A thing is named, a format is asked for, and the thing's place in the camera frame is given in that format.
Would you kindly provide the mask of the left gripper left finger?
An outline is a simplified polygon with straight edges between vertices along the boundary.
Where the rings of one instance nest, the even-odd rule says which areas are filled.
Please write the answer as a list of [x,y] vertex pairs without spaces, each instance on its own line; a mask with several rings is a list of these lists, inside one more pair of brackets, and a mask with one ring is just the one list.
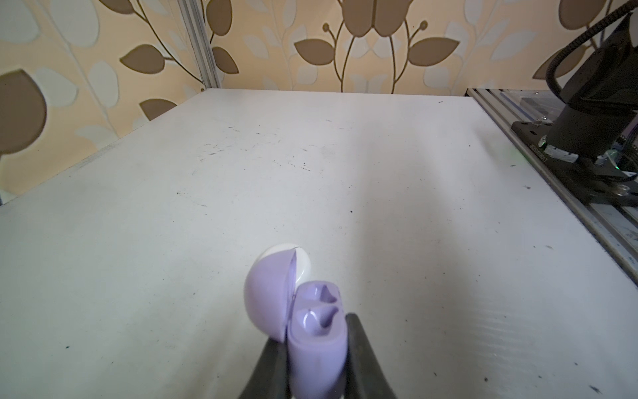
[[270,338],[239,399],[289,399],[287,345]]

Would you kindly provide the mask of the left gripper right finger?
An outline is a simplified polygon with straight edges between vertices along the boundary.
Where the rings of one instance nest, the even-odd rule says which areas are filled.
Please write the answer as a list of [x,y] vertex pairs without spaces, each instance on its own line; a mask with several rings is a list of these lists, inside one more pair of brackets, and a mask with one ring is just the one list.
[[365,329],[356,314],[346,316],[348,354],[345,398],[392,398],[396,395],[380,367]]

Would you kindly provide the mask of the purple earbud charging case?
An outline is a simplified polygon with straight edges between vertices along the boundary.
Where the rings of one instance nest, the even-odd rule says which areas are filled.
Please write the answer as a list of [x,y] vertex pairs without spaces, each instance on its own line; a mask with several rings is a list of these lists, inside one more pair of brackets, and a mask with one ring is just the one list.
[[339,288],[327,281],[296,285],[294,249],[253,264],[244,305],[253,325],[287,345],[295,398],[340,398],[345,389],[347,322]]

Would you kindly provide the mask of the white earbud charging case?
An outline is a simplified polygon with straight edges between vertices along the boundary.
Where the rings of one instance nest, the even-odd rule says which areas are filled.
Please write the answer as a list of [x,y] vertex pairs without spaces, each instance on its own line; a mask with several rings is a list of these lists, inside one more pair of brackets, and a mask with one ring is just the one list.
[[305,251],[304,248],[302,248],[301,246],[297,244],[293,244],[293,243],[275,244],[265,249],[264,252],[262,252],[262,254],[259,254],[259,256],[255,259],[254,264],[261,261],[263,258],[268,257],[271,254],[276,254],[276,253],[287,251],[290,249],[294,249],[296,251],[296,256],[297,256],[296,285],[299,286],[301,284],[304,284],[307,281],[310,281],[311,274],[312,274],[312,262],[310,260],[310,257],[307,251]]

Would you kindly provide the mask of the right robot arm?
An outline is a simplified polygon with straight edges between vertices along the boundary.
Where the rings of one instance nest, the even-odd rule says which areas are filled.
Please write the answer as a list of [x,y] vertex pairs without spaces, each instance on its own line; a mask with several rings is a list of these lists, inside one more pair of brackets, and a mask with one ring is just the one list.
[[[545,80],[565,104],[546,135],[546,146],[595,159],[607,151],[637,114],[637,9],[627,1],[565,46],[550,61]],[[560,86],[556,72],[574,51],[615,22],[616,29]]]

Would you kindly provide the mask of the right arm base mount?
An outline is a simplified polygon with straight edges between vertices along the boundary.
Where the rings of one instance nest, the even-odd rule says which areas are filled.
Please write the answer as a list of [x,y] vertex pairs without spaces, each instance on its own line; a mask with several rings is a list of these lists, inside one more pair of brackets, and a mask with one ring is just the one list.
[[568,191],[584,204],[637,206],[637,183],[610,162],[596,165],[588,159],[570,162],[565,157],[551,157],[540,147],[551,130],[548,123],[515,121],[514,134],[548,168]]

